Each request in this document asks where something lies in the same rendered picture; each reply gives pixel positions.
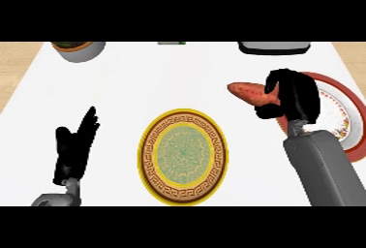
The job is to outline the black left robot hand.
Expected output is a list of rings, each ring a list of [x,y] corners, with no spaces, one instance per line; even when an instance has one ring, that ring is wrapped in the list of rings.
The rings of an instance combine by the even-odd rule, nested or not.
[[[71,178],[81,179],[85,171],[88,153],[100,127],[96,108],[91,107],[82,117],[76,132],[66,127],[56,129],[57,162],[53,183],[63,185]]]

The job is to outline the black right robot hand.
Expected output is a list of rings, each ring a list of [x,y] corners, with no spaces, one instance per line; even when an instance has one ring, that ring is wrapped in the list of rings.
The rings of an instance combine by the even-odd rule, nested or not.
[[[314,79],[289,69],[270,72],[265,79],[264,93],[268,94],[279,86],[277,98],[280,104],[265,104],[255,107],[261,119],[286,116],[287,120],[305,120],[314,124],[320,114],[318,90]]]

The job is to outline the red sweet potato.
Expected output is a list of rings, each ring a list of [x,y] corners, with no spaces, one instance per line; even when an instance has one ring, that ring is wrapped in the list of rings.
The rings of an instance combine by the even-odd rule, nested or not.
[[[280,103],[277,98],[279,87],[274,87],[274,90],[265,94],[262,84],[251,82],[231,82],[227,85],[227,90],[239,99],[255,107]]]

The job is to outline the red rimmed white plate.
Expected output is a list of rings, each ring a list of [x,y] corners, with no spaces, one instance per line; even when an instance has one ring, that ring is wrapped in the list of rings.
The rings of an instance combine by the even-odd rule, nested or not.
[[[305,125],[305,132],[327,130],[342,145],[349,162],[366,158],[366,105],[351,90],[332,78],[304,72],[318,88],[320,115],[314,125]]]

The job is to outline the yellow brown patterned plate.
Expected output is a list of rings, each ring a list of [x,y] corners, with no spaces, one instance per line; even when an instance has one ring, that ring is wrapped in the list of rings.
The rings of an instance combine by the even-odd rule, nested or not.
[[[203,202],[220,187],[227,162],[223,131],[202,112],[177,108],[152,121],[140,139],[137,168],[144,187],[161,202]]]

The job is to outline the grey plant pot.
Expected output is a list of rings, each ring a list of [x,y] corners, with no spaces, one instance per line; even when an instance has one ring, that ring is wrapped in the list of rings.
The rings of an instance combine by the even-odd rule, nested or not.
[[[53,45],[53,48],[68,62],[81,63],[90,61],[101,53],[104,46],[104,42],[87,42],[72,48],[63,48],[57,45]]]

